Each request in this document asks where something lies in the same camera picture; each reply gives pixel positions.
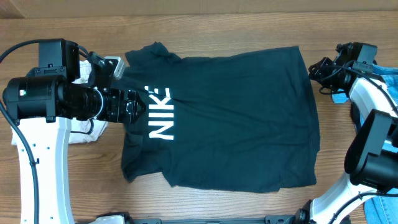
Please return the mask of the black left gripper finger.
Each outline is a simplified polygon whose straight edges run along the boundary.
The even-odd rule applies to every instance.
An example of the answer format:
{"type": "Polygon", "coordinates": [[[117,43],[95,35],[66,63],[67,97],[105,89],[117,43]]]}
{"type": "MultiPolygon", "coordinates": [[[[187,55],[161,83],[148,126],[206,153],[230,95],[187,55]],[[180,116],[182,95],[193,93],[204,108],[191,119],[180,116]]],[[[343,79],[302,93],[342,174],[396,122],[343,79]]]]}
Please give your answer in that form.
{"type": "Polygon", "coordinates": [[[142,101],[141,97],[136,91],[132,91],[132,100],[135,102],[136,106],[140,106],[140,108],[146,108],[146,104],[142,101]]]}
{"type": "Polygon", "coordinates": [[[132,111],[132,124],[134,124],[146,112],[145,106],[137,105],[132,111]]]}

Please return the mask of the black Nike t-shirt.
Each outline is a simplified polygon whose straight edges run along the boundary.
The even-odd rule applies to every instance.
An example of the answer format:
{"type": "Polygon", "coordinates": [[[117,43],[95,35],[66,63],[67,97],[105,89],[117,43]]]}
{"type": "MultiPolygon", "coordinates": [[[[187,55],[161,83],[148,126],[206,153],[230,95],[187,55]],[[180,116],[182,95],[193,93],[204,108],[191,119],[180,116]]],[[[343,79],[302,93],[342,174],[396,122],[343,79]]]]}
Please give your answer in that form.
{"type": "Polygon", "coordinates": [[[160,42],[126,53],[119,87],[146,112],[125,127],[121,170],[171,186],[273,192],[316,184],[320,128],[297,46],[186,57],[160,42]]]}

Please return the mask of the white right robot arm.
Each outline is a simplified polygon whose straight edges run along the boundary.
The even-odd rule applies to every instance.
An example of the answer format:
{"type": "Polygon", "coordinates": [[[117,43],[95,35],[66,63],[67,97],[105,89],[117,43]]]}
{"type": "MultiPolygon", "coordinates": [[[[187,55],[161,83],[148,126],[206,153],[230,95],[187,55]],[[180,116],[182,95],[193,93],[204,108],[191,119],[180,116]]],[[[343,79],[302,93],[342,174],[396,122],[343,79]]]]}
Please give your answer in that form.
{"type": "Polygon", "coordinates": [[[331,94],[344,93],[359,111],[359,129],[344,162],[343,175],[322,196],[309,200],[295,215],[266,217],[265,223],[341,223],[365,201],[393,197],[397,188],[397,103],[388,92],[377,46],[349,42],[336,46],[334,60],[323,58],[308,69],[310,78],[331,94]]]}

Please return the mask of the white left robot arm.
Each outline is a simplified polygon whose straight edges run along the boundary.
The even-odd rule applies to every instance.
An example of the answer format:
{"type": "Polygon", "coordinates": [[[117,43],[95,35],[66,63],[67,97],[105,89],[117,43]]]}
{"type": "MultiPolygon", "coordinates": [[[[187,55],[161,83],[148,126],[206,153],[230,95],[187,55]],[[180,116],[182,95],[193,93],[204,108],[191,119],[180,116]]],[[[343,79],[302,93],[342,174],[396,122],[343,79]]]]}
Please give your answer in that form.
{"type": "Polygon", "coordinates": [[[119,57],[101,57],[65,39],[38,39],[39,64],[7,84],[1,113],[17,136],[22,223],[73,223],[68,178],[72,122],[135,123],[146,105],[111,86],[119,57]]]}

